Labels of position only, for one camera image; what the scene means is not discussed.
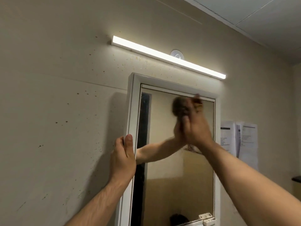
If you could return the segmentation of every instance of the person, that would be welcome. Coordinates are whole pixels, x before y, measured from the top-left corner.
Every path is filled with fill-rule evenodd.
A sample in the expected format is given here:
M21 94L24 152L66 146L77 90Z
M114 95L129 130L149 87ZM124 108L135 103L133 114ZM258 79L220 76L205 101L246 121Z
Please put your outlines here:
M122 137L116 140L107 186L66 226L105 226L135 174L136 163L166 158L186 144L201 150L248 226L301 225L301 202L214 142L202 111L193 106L190 98L186 103L189 117L183 117L183 133L177 123L174 138L138 149L136 161L132 136L125 137L124 145Z

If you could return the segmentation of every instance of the beige wall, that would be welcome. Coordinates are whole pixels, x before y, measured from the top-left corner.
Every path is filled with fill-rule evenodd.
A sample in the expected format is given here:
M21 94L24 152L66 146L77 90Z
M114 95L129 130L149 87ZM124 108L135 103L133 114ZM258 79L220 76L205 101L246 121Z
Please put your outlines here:
M142 89L151 95L149 143L173 135L176 117L172 102L177 95ZM203 101L205 117L213 130L214 103ZM184 150L147 163L143 226L168 226L169 217L182 214L190 221L213 213L213 169L204 156Z
M2 225L62 225L105 185L131 72L220 94L222 120L258 125L260 171L292 191L292 68L183 0L1 0L0 25ZM113 47L113 35L227 78ZM223 190L222 226L244 225L232 212Z
M301 162L301 64L294 66L295 102L297 114L297 135L299 147L299 162ZM299 175L301 175L301 163L299 164Z

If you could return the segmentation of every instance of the mirror frame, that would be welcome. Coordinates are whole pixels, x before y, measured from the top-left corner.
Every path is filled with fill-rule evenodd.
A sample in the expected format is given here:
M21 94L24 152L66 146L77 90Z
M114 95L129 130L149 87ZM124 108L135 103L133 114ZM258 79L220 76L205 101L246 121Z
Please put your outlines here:
M165 92L176 91L180 95L196 95L201 97L211 98L215 100L215 119L214 119L214 140L220 144L220 127L221 127L221 103L217 94L203 91L201 89L193 88L190 86L181 85L137 73L131 73L128 82L127 93L127 110L124 136L132 134L133 149L136 156L137 146L137 132L139 122L140 111L140 98L142 85L148 85L150 87L159 87L164 89ZM131 213L132 213L132 196L134 187L134 178L130 181L128 187L124 191L116 208L115 226L130 226L131 225ZM220 225L220 213L221 213L221 183L217 175L214 173L214 197L213 197L213 216L217 219L216 225Z

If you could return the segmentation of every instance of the mirror glass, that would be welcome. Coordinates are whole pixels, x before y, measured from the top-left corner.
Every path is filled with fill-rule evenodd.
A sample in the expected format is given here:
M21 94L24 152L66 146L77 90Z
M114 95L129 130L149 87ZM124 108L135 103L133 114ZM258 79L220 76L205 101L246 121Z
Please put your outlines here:
M141 89L137 148L174 136L177 118L172 102L178 95ZM202 100L211 133L214 130L214 102ZM213 214L213 169L193 146L173 155L137 166L132 201L131 225L170 226Z

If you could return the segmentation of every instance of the led light bar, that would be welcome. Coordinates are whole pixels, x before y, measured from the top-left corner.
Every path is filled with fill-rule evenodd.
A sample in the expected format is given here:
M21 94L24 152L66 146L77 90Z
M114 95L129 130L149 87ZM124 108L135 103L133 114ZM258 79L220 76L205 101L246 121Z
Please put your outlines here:
M201 74L205 74L205 75L217 78L217 79L225 79L226 78L226 75L216 72L214 70L210 70L210 69L201 67L199 65L187 62L185 60L178 59L171 55L167 55L165 53L142 46L140 44L133 43L131 41L119 38L117 36L113 36L112 45L130 50L130 51L134 51L136 53L143 54L148 57L152 57L152 58L173 64L173 65L176 65L176 66L188 69L188 70L192 70L192 71L195 71L195 72L198 72Z

